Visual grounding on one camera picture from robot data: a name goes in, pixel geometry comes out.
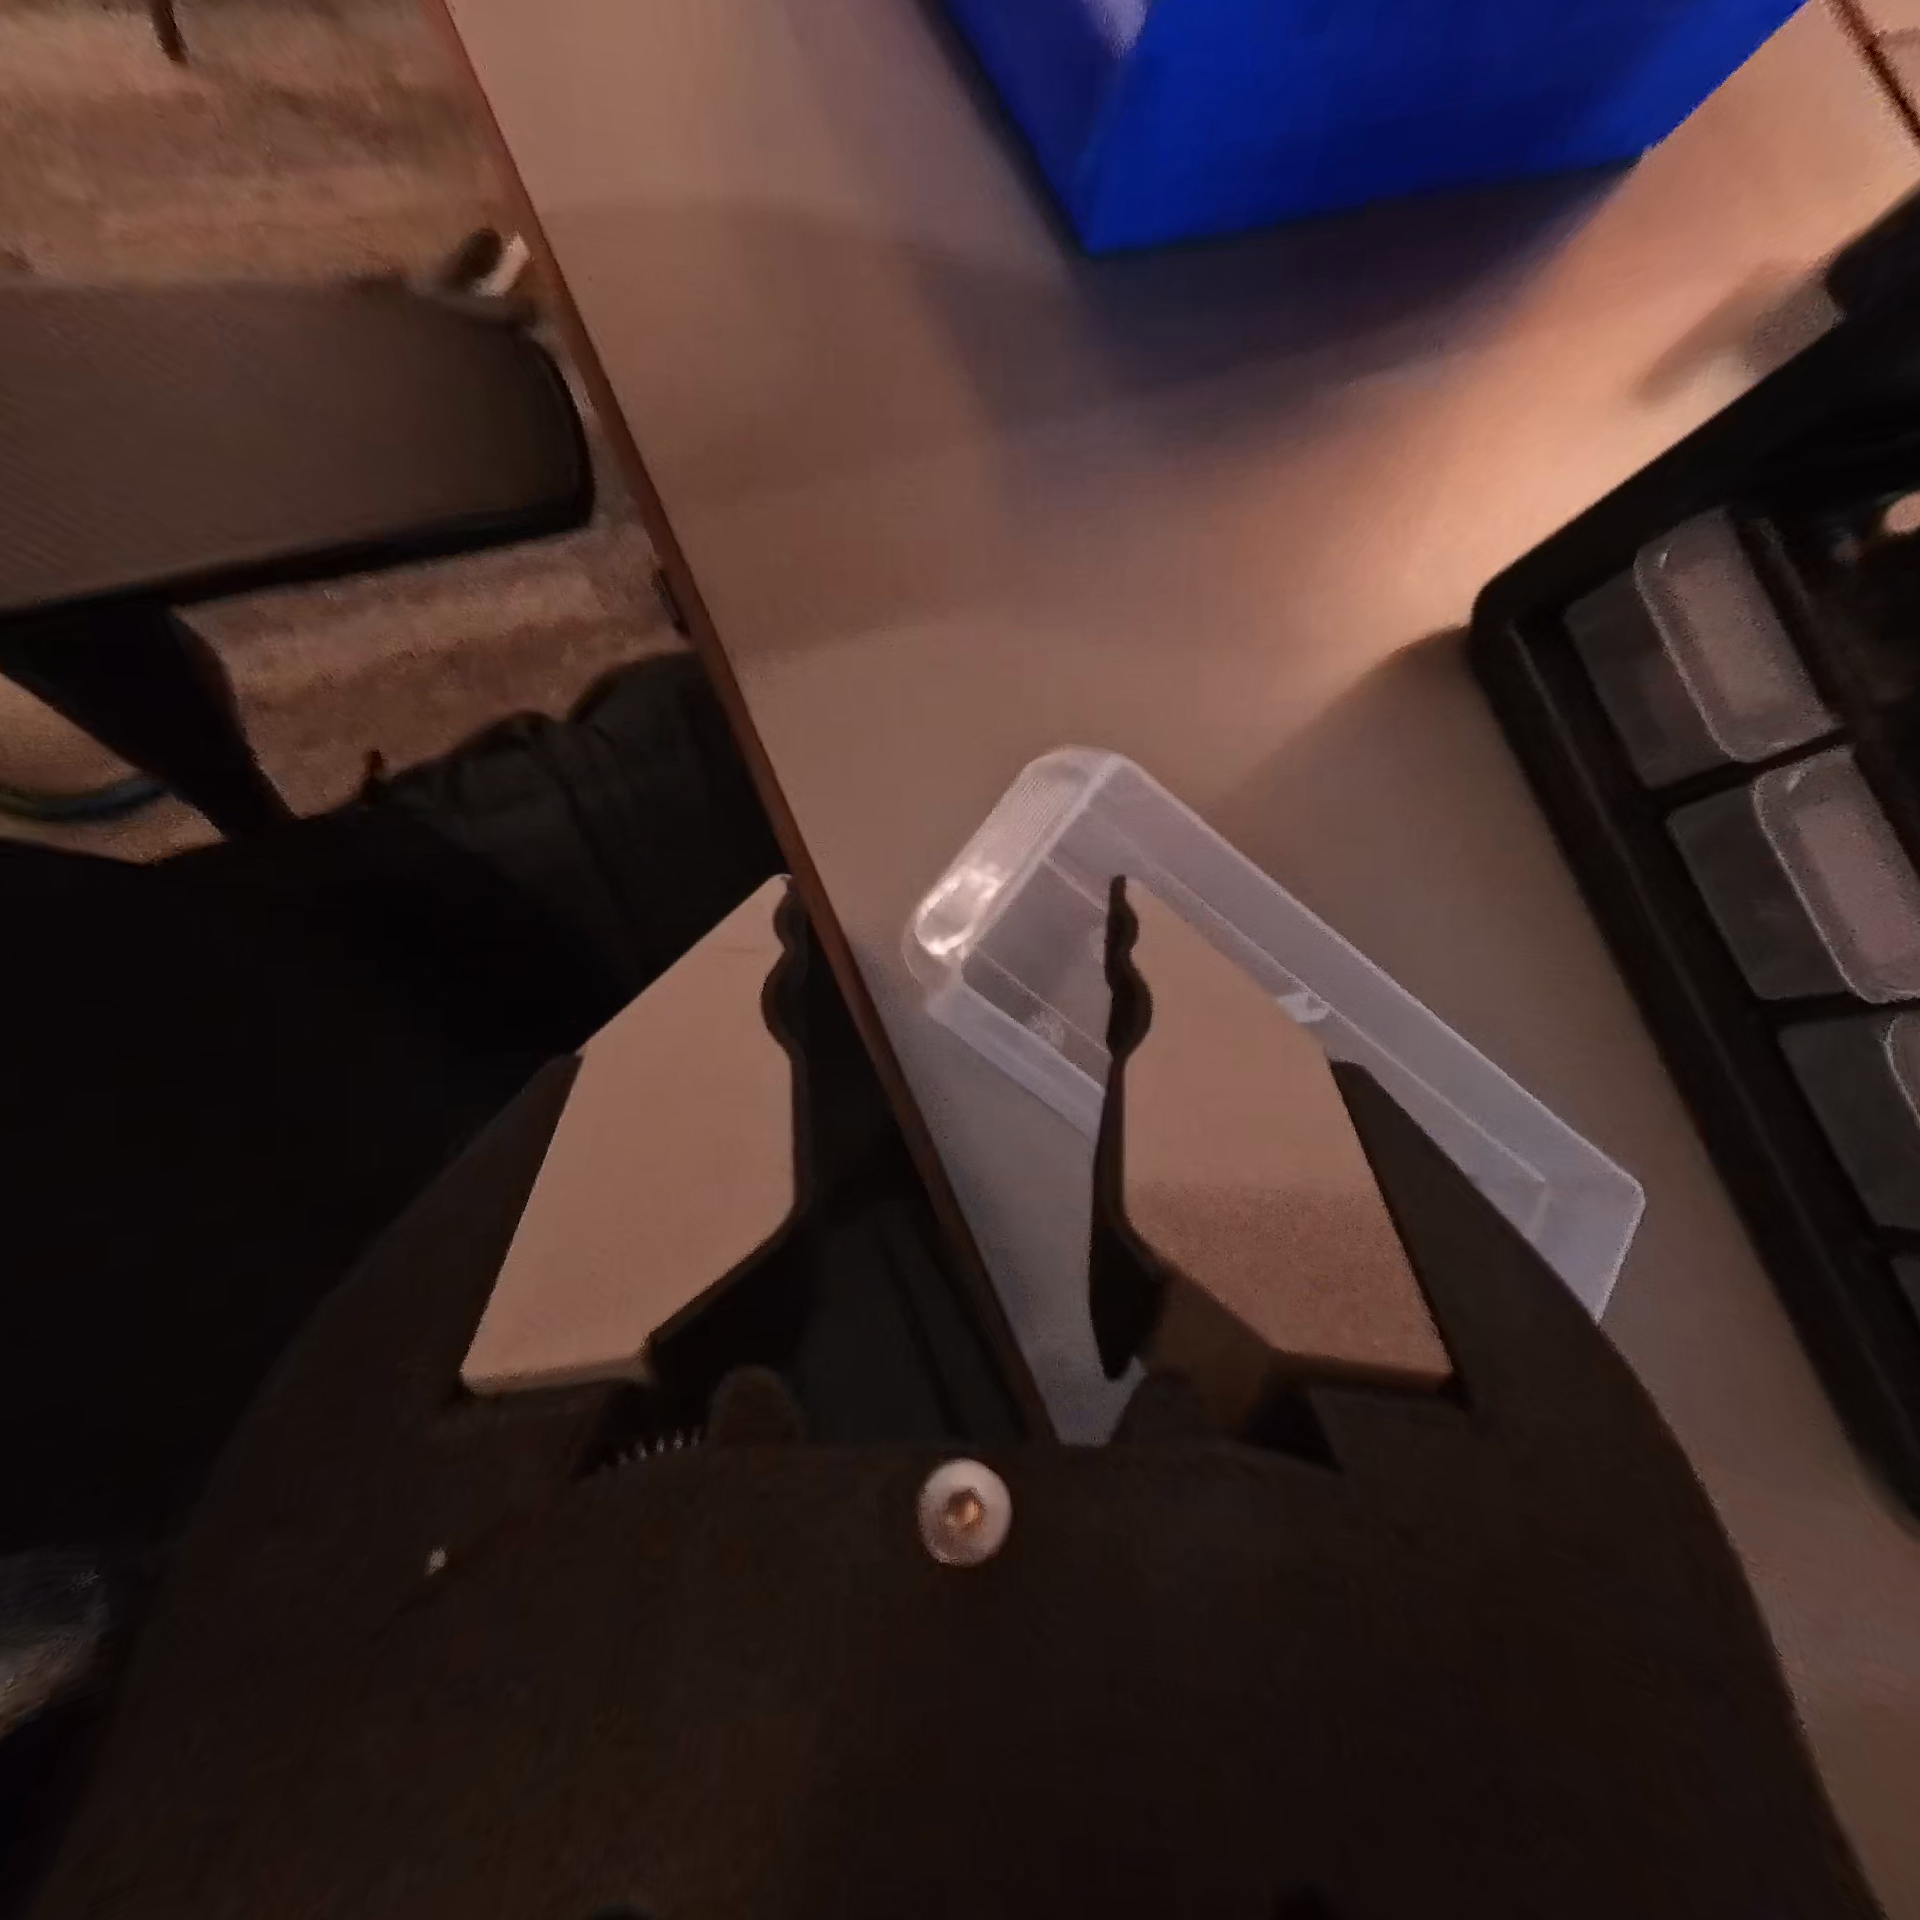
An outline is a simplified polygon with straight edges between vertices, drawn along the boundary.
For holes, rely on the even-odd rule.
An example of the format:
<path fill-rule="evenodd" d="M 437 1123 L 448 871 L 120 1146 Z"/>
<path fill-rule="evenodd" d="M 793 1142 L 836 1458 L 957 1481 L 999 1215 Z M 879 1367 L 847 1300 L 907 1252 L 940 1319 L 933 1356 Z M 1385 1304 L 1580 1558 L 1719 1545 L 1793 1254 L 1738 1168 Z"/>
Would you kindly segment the blue storage box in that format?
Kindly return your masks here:
<path fill-rule="evenodd" d="M 1635 165 L 1797 5 L 942 5 L 1076 250 Z"/>

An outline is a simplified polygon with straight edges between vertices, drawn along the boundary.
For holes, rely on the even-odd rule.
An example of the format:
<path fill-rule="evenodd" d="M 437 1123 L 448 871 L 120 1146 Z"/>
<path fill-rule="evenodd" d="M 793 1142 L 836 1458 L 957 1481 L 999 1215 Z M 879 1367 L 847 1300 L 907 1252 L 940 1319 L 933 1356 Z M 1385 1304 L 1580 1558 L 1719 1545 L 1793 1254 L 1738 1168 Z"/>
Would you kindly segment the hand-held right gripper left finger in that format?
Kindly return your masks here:
<path fill-rule="evenodd" d="M 469 1394 L 654 1386 L 662 1346 L 791 1236 L 802 1067 L 781 989 L 802 933 L 793 883 L 768 878 L 578 1051 Z"/>

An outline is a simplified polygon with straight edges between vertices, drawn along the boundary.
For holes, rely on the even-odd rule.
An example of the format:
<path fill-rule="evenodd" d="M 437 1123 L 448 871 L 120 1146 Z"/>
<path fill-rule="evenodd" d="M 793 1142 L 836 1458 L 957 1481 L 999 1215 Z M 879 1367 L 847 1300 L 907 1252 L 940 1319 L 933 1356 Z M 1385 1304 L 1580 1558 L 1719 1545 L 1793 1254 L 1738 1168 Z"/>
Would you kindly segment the set of clear cabinet drawers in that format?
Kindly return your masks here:
<path fill-rule="evenodd" d="M 1708 510 L 1571 659 L 1891 1284 L 1916 1306 L 1916 531 Z"/>

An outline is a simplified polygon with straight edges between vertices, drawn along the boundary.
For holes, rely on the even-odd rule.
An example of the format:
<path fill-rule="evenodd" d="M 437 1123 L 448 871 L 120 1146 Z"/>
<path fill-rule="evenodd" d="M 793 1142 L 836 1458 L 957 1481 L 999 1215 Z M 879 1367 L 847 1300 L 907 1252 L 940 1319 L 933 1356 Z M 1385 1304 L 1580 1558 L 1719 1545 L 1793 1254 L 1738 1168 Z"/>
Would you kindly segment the black drawer cabinet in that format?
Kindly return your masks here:
<path fill-rule="evenodd" d="M 1563 614 L 1643 547 L 1726 506 L 1916 527 L 1916 196 L 1814 281 L 1831 323 L 1592 510 L 1494 575 L 1465 657 L 1812 1368 L 1916 1512 L 1916 1306 L 1823 1156 L 1698 897 L 1571 659 Z"/>

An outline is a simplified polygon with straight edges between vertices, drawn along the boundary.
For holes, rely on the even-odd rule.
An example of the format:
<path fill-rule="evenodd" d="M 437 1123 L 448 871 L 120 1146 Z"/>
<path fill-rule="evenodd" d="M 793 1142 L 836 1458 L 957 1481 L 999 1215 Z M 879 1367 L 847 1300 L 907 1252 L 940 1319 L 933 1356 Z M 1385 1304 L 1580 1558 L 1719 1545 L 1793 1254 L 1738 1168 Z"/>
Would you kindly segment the dark cloth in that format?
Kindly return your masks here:
<path fill-rule="evenodd" d="M 165 1535 L 368 1245 L 781 870 L 685 651 L 251 840 L 2 844 L 2 1550 Z"/>

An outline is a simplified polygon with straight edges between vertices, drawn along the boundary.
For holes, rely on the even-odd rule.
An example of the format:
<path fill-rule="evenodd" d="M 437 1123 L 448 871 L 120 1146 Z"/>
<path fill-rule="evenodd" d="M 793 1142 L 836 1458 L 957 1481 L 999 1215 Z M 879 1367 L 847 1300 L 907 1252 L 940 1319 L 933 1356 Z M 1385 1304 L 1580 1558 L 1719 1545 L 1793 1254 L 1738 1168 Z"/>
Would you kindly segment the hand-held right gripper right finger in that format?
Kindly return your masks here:
<path fill-rule="evenodd" d="M 1100 1373 L 1446 1389 L 1452 1360 L 1308 1027 L 1138 878 L 1109 883 L 1100 959 Z"/>

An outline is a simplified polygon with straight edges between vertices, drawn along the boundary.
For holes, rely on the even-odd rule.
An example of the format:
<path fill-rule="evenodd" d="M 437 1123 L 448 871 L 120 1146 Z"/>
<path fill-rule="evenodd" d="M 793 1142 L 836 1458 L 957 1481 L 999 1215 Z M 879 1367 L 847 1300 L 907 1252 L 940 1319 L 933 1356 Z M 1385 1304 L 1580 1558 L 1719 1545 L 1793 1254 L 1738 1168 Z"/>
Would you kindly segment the clear plastic drawer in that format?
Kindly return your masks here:
<path fill-rule="evenodd" d="M 1138 878 L 1251 974 L 1334 1065 L 1377 1092 L 1600 1323 L 1643 1224 L 1643 1185 L 1429 1013 L 1333 925 L 1119 756 L 1031 762 L 904 930 L 924 1013 L 1097 1141 L 1108 1088 L 1108 896 Z M 1014 1333 L 1060 1436 L 1105 1439 L 1124 1377 L 1100 1373 L 1091 1284 L 1023 1282 Z"/>

